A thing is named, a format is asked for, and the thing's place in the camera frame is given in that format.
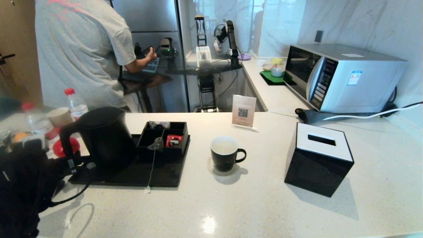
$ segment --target microwave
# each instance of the microwave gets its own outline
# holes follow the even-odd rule
[[[406,66],[406,60],[343,44],[299,44],[289,48],[283,77],[318,111],[380,112]]]

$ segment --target red lid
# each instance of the red lid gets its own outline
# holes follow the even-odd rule
[[[34,104],[32,102],[25,102],[21,105],[22,110],[29,111],[34,109]]]
[[[75,93],[75,90],[73,88],[65,89],[65,94],[68,96],[74,93]]]

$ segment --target person's hand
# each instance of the person's hand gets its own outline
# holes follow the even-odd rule
[[[149,62],[152,62],[157,58],[157,53],[154,52],[153,47],[150,47],[150,52],[147,54],[146,58]]]

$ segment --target plastic water bottle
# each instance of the plastic water bottle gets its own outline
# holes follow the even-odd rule
[[[75,121],[88,112],[87,104],[82,98],[76,95],[73,88],[65,89],[65,94],[68,96],[69,110]]]
[[[57,132],[50,120],[44,113],[36,110],[32,102],[22,104],[21,108],[25,112],[25,120],[32,133],[44,134],[49,140],[56,138]]]

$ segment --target stainless steel refrigerator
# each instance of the stainless steel refrigerator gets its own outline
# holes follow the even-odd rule
[[[173,47],[179,53],[175,58],[176,67],[185,68],[177,0],[113,0],[113,7],[131,29],[134,44],[138,42],[142,49],[149,46],[156,49],[162,39],[171,37]],[[167,66],[168,62],[161,57],[157,73],[168,75],[173,80],[157,86],[160,87],[160,98],[149,95],[150,100],[152,104],[160,101],[161,112],[188,112],[186,77],[166,74]]]

